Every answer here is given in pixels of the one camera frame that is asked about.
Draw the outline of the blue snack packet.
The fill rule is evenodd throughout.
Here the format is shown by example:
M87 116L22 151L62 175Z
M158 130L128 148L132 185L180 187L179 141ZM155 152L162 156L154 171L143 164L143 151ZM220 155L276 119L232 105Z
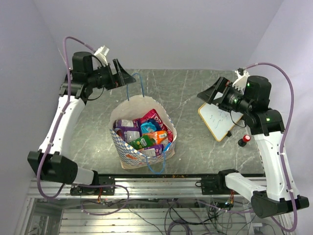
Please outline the blue snack packet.
M156 126L152 122L145 122L141 124L140 128L142 134L152 133L157 130Z

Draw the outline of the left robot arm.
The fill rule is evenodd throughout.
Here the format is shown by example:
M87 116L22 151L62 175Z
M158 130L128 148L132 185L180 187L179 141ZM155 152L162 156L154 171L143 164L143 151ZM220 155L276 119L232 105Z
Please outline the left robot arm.
M71 81L65 80L59 92L58 108L50 130L37 151L29 152L27 160L39 180L63 184L82 184L88 194L99 191L95 171L78 167L69 159L70 141L89 96L94 89L112 90L136 79L128 74L117 59L113 60L116 73L100 60L99 55L80 51L72 57Z

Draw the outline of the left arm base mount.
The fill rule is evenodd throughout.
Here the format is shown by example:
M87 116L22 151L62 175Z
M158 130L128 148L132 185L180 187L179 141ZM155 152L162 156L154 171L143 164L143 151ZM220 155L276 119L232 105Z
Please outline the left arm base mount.
M115 191L115 179L111 176L100 176L99 182L94 185L74 185L70 189L71 196L94 196L104 195L112 196Z

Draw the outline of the pink crisps bag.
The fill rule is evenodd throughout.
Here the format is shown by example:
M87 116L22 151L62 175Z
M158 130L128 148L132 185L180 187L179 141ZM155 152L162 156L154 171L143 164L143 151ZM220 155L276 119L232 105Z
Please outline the pink crisps bag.
M169 142L173 141L173 133L172 131L164 124L162 119L160 118L159 114L155 109L151 109L148 113L146 113L142 118L139 119L141 127L143 127L144 123L151 122L157 131L164 130L168 133L168 140Z

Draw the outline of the red emergency stop button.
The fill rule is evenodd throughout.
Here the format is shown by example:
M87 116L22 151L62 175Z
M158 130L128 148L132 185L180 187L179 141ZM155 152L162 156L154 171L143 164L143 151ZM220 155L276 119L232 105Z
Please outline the red emergency stop button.
M238 145L240 147L244 147L250 140L251 140L250 135L244 135L241 139L238 140Z

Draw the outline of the orange snack packet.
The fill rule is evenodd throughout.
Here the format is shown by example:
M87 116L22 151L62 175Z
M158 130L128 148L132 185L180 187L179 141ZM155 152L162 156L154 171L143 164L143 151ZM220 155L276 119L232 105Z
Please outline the orange snack packet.
M166 146L169 143L167 131L155 131L151 133L145 133L144 136L148 136L150 139L153 139L155 144L163 144Z

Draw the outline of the purple snack pack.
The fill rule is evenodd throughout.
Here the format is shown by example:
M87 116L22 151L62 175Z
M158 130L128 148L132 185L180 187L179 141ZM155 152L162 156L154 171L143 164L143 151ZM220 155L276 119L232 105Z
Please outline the purple snack pack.
M130 143L141 136L140 125L137 119L118 119L114 122L113 130L127 143Z

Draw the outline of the purple chocolate pack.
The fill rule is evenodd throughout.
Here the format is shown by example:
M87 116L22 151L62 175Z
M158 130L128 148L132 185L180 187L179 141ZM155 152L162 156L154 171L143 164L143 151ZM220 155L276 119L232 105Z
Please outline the purple chocolate pack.
M146 147L140 150L140 153L148 158L154 158L162 154L164 146L162 144L157 144L151 147Z

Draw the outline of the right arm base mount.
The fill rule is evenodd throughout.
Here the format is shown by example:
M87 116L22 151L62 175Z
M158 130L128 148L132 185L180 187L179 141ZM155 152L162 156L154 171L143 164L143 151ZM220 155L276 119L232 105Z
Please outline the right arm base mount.
M235 169L219 171L218 174L207 175L195 182L195 186L201 189L202 195L230 194L231 190L226 186L225 177L231 173L238 173Z

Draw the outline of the aluminium rail frame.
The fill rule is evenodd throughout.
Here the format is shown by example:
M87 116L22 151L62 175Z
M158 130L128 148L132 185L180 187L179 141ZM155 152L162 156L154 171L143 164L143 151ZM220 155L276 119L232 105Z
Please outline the aluminium rail frame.
M259 218L237 192L202 195L207 175L114 175L112 196L71 196L73 186L35 180L26 195L17 235L281 235L291 217Z

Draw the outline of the small whiteboard yellow frame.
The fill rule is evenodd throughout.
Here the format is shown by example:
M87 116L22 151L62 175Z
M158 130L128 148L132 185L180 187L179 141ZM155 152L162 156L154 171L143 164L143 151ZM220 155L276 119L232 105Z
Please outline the small whiteboard yellow frame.
M217 106L212 104L203 104L198 109L198 114L203 122L208 127L214 139L221 142L229 131L238 123L243 117L242 114L220 110Z

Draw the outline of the green snack packet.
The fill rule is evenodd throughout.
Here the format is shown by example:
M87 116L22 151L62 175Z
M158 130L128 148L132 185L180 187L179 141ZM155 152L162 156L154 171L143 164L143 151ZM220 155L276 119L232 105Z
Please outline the green snack packet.
M134 141L131 141L129 143L130 146L132 146L136 150L140 150L146 147L151 147L155 144L155 140L152 138L149 138L149 136L144 135L142 137L137 138Z

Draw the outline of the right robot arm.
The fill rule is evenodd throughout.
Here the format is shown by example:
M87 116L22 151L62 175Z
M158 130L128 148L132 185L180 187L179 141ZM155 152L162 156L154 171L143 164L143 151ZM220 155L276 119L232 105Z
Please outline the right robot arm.
M244 177L237 170L219 172L215 183L222 194L231 189L247 199L259 218L289 213L309 207L307 197L300 195L292 179L284 144L287 132L281 114L269 108L271 83L262 76L247 78L245 91L240 92L233 83L220 77L211 87L197 97L207 104L216 105L227 112L243 115L262 160L267 185L260 186Z

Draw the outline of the checkered paper bag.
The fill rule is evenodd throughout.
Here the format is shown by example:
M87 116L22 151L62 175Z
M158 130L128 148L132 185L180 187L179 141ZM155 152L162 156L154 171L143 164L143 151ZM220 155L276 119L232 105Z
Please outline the checkered paper bag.
M177 131L163 106L145 94L128 96L111 113L109 130L123 169L151 168L175 153Z

